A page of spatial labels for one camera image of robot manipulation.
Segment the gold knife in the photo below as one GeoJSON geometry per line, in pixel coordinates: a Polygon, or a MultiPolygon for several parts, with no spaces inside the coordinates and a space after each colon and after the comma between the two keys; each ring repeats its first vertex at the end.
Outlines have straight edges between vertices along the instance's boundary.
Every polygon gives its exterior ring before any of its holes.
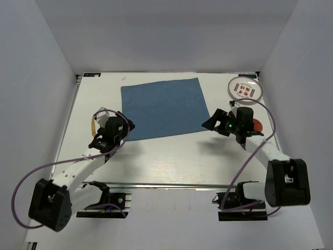
{"type": "Polygon", "coordinates": [[[92,132],[92,136],[95,137],[96,127],[95,127],[95,119],[94,118],[92,118],[92,120],[91,120],[91,132],[92,132]]]}

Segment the white plate red characters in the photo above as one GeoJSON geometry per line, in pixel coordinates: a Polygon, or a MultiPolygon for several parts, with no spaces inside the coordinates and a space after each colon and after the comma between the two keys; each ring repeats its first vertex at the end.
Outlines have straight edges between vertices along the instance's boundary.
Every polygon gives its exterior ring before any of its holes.
{"type": "Polygon", "coordinates": [[[244,98],[243,102],[247,102],[247,99],[259,101],[263,96],[263,89],[258,80],[246,76],[232,78],[227,90],[233,100],[244,98]]]}

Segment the pink plastic cup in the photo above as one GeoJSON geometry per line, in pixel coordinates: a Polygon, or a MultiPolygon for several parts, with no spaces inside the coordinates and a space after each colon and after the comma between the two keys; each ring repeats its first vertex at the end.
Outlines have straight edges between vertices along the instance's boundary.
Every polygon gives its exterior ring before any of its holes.
{"type": "Polygon", "coordinates": [[[262,123],[259,120],[253,119],[253,124],[254,124],[254,129],[256,131],[259,131],[259,132],[263,131],[263,125],[262,125],[262,123]]]}

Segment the blue cloth placemat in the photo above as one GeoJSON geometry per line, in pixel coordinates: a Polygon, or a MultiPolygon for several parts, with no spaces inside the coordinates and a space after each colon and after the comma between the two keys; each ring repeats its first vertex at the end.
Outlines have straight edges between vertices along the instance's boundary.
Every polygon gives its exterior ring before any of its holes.
{"type": "Polygon", "coordinates": [[[131,141],[201,132],[210,118],[197,78],[123,86],[121,99],[131,141]]]}

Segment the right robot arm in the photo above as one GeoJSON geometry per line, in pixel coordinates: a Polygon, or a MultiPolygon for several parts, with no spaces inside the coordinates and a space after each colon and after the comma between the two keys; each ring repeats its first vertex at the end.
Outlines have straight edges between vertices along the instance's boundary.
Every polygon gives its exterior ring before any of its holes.
{"type": "Polygon", "coordinates": [[[236,137],[236,142],[266,168],[263,182],[239,182],[235,193],[225,194],[220,207],[230,209],[231,202],[242,208],[255,202],[267,202],[271,207],[300,206],[310,203],[307,165],[302,159],[291,159],[269,143],[262,132],[254,128],[253,109],[233,108],[230,112],[217,109],[202,127],[220,135],[236,137]]]}

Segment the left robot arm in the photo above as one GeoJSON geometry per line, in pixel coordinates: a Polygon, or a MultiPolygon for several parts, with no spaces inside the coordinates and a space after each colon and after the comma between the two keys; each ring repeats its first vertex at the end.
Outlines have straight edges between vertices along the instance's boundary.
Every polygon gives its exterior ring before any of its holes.
{"type": "Polygon", "coordinates": [[[110,206],[107,184],[85,180],[123,146],[135,124],[121,112],[101,109],[93,116],[99,129],[81,158],[50,180],[35,185],[28,215],[55,232],[61,231],[72,215],[83,209],[110,206]]]}

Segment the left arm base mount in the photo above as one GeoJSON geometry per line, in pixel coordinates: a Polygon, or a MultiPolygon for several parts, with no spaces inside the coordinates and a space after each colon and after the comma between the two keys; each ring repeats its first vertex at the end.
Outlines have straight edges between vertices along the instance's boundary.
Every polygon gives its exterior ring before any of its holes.
{"type": "Polygon", "coordinates": [[[100,204],[90,205],[76,213],[77,218],[94,219],[125,219],[130,212],[132,201],[132,190],[111,189],[109,197],[100,204]]]}

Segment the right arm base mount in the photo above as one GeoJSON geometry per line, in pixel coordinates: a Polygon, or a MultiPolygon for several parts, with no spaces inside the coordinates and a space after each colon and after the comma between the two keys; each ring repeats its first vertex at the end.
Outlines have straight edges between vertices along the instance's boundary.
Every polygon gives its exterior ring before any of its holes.
{"type": "Polygon", "coordinates": [[[217,214],[220,222],[235,221],[266,221],[268,220],[266,205],[256,200],[248,200],[242,204],[236,198],[235,192],[230,192],[222,207],[224,192],[216,193],[212,203],[217,205],[217,214]]]}

